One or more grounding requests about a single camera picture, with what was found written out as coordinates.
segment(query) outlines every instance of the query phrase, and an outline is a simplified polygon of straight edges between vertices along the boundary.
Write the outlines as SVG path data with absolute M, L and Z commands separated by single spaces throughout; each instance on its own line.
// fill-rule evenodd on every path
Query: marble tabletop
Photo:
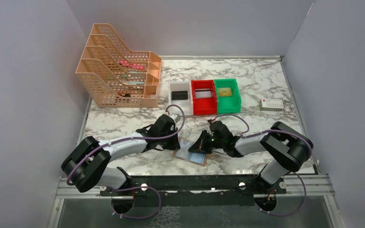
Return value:
M 250 133 L 270 128 L 281 121 L 302 132 L 288 85 L 277 59 L 224 60 L 163 60 L 158 108 L 98 108 L 94 101 L 88 111 L 84 137 L 98 140 L 130 135 L 136 129 L 153 124 L 168 105 L 168 82 L 199 79 L 235 78 L 241 95 L 241 112 L 237 115 L 250 125 Z M 261 98 L 282 99 L 284 110 L 261 111 Z M 208 129 L 209 116 L 188 116 L 179 136 L 196 141 L 202 130 Z M 240 120 L 225 116 L 220 120 L 233 134 L 246 129 Z M 117 159 L 108 167 L 117 166 L 130 175 L 205 175 L 257 174 L 270 161 L 268 152 L 257 152 L 243 158 L 215 154 L 205 166 L 172 157 L 172 151 L 147 151 Z M 312 159 L 305 162 L 298 173 L 315 173 Z

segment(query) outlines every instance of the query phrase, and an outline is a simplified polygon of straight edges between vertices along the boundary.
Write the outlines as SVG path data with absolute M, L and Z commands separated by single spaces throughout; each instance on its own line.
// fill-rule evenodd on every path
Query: wall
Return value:
M 87 94 L 65 0 L 0 1 L 0 227 L 47 227 Z
M 114 26 L 159 55 L 284 55 L 314 0 L 67 0 L 86 36 Z
M 317 0 L 284 67 L 346 227 L 365 227 L 365 0 Z

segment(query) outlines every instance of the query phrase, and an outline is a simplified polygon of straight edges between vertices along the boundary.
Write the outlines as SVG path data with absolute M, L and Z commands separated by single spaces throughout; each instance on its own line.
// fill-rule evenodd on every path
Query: green bin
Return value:
M 215 79 L 215 93 L 218 99 L 218 114 L 239 113 L 241 97 L 236 79 Z M 219 88 L 230 88 L 231 96 L 219 96 Z

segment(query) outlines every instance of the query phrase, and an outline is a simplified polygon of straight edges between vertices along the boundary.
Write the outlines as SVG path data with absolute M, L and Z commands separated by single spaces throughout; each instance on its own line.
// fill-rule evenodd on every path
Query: plastic organizer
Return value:
M 97 106 L 158 107 L 162 59 L 150 51 L 129 50 L 108 24 L 94 24 L 92 33 L 76 74 Z
M 105 41 L 103 45 L 115 46 L 127 60 L 131 62 L 146 61 L 152 62 L 161 68 L 162 59 L 152 51 L 132 51 L 118 35 L 110 24 L 94 24 L 90 32 L 91 35 L 107 35 L 111 42 Z
M 241 111 L 241 97 L 236 79 L 169 82 L 169 104 L 179 105 L 186 115 Z

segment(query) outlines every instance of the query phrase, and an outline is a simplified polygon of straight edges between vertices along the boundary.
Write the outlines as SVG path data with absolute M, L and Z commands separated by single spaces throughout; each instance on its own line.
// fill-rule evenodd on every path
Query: yellow object in green bin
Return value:
M 219 96 L 233 96 L 230 88 L 218 88 Z

